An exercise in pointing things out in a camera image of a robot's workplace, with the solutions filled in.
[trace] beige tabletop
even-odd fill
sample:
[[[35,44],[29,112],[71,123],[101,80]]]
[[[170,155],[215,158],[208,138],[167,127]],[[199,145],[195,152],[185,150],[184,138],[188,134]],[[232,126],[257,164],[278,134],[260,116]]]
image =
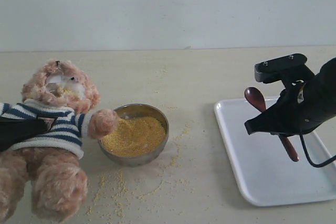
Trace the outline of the beige tabletop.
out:
[[[89,177],[88,199],[68,223],[335,223],[336,202],[258,208],[240,194],[213,106],[243,98],[247,86],[278,95],[281,83],[254,80],[254,64],[300,52],[315,73],[336,56],[336,47],[180,51],[54,52],[0,54],[0,101],[20,101],[22,84],[49,58],[70,59],[97,84],[97,109],[147,103],[161,109],[170,138],[151,164],[122,168],[96,141],[85,140],[81,167]],[[336,153],[335,120],[318,128]],[[50,223],[30,212],[30,184],[8,224]]]

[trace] plastic tray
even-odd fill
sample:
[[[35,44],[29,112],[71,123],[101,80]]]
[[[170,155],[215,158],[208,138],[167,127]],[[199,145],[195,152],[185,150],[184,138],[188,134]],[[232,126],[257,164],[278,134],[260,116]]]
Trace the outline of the plastic tray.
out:
[[[267,108],[276,99],[267,98]],[[244,122],[259,112],[245,99],[219,101],[214,110],[238,188],[252,205],[266,207],[336,199],[335,162],[323,168],[312,167],[298,136],[289,140],[299,162],[288,157],[278,136],[268,133],[249,136]],[[315,163],[331,157],[315,132],[304,139]]]

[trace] white wall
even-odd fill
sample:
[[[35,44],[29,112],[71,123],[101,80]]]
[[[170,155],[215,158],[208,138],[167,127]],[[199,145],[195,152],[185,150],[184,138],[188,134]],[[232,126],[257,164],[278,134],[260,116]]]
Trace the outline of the white wall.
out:
[[[0,0],[0,51],[336,44],[336,0]]]

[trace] striped shirt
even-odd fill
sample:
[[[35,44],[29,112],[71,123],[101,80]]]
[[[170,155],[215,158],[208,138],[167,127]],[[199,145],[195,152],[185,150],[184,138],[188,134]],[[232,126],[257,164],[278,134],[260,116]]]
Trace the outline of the striped shirt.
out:
[[[92,114],[75,114],[69,107],[48,106],[33,99],[12,106],[0,103],[0,115],[9,119],[56,118],[50,130],[23,142],[14,144],[9,149],[18,150],[26,147],[56,147],[66,149],[79,159],[83,157],[81,138],[88,137],[88,125]]]

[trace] stainless steel bowl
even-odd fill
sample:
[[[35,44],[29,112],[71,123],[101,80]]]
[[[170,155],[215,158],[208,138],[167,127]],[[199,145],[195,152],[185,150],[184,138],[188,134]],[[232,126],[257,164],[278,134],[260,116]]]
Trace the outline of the stainless steel bowl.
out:
[[[102,146],[101,140],[98,140],[99,146],[103,153],[113,162],[122,165],[122,166],[128,166],[128,167],[137,167],[142,166],[145,164],[148,164],[152,162],[154,159],[156,159],[159,154],[163,151],[167,140],[169,138],[169,123],[166,118],[166,116],[157,108],[147,105],[147,104],[127,104],[124,106],[121,106],[117,109],[115,109],[118,116],[123,119],[129,119],[129,118],[138,118],[143,116],[151,116],[155,119],[157,119],[163,126],[163,128],[166,131],[166,137],[163,140],[163,142],[153,151],[146,153],[141,156],[136,157],[121,157],[117,156],[107,150],[104,149]]]

